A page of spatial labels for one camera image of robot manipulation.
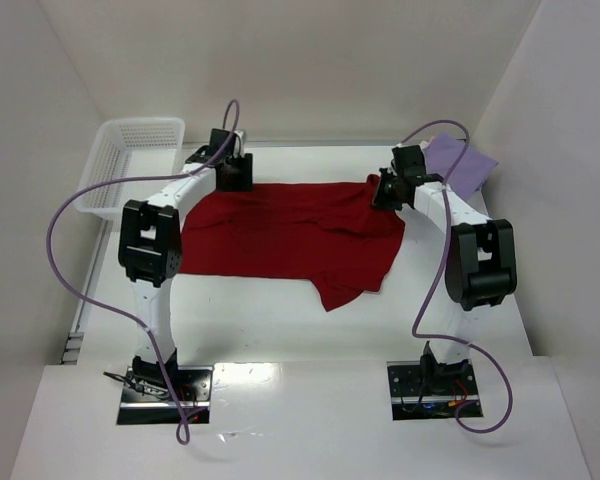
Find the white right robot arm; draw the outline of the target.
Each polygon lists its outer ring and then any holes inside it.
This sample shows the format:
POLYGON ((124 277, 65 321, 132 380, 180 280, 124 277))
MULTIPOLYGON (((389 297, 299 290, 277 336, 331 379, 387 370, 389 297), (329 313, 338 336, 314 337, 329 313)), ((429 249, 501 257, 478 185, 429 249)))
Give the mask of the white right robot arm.
POLYGON ((445 235, 443 271, 436 278, 444 282, 454 307, 441 321, 440 333, 424 336, 420 360, 424 391, 433 394, 468 372, 481 320, 517 287, 513 227, 478 212, 440 175, 429 173, 420 146, 399 145, 392 154, 391 166, 380 170, 372 206, 388 211, 408 206, 445 235))

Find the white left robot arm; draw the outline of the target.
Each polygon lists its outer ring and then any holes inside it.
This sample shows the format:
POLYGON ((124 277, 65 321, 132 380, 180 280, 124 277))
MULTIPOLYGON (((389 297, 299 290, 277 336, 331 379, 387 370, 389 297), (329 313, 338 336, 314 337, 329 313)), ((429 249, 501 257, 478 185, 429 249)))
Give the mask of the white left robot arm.
POLYGON ((173 278, 184 260, 183 220, 214 192, 247 192, 253 187, 253 155, 244 151, 241 130, 214 129, 209 142, 177 175, 145 200, 123 207, 118 261, 131 281, 140 319, 132 377, 161 389, 178 377, 171 328, 173 278))

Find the red t-shirt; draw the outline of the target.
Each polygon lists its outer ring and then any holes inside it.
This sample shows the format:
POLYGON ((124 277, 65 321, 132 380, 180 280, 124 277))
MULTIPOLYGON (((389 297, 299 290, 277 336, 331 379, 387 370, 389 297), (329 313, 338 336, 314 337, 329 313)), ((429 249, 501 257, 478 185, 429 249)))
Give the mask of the red t-shirt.
POLYGON ((325 311, 377 293, 405 223, 371 201, 379 183, 263 183, 214 192, 187 215, 180 271, 189 275, 306 280, 325 311))

